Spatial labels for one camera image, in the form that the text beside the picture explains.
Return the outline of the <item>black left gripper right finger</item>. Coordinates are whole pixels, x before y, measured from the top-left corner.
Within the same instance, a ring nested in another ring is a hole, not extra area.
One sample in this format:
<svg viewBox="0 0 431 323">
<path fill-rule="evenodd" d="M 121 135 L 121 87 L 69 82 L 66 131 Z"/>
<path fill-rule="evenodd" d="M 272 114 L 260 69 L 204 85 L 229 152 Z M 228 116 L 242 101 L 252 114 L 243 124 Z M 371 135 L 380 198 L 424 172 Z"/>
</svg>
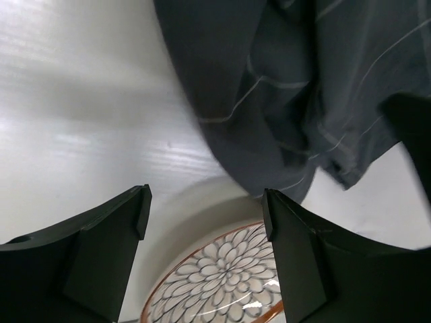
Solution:
<svg viewBox="0 0 431 323">
<path fill-rule="evenodd" d="M 277 190 L 262 198 L 288 322 L 429 322 L 430 250 L 344 229 Z"/>
</svg>

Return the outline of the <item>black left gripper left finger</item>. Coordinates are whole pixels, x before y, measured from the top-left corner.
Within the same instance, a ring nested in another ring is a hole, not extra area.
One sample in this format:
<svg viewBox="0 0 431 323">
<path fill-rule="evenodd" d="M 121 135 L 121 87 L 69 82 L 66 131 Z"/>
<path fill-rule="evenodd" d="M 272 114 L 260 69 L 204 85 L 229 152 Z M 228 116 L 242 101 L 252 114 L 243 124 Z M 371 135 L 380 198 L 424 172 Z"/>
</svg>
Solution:
<svg viewBox="0 0 431 323">
<path fill-rule="evenodd" d="M 102 205 L 1 245 L 2 322 L 117 322 L 152 192 Z"/>
</svg>

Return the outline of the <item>dark grey checked cloth napkin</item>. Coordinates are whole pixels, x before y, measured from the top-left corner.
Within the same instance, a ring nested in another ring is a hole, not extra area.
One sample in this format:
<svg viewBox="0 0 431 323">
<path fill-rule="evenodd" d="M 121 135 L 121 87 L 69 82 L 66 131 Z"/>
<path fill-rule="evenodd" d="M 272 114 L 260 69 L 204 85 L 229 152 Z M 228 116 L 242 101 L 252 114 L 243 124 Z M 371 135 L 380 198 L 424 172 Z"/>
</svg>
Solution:
<svg viewBox="0 0 431 323">
<path fill-rule="evenodd" d="M 251 196 L 348 189 L 396 144 L 380 103 L 430 97 L 429 1 L 156 1 L 203 136 Z"/>
</svg>

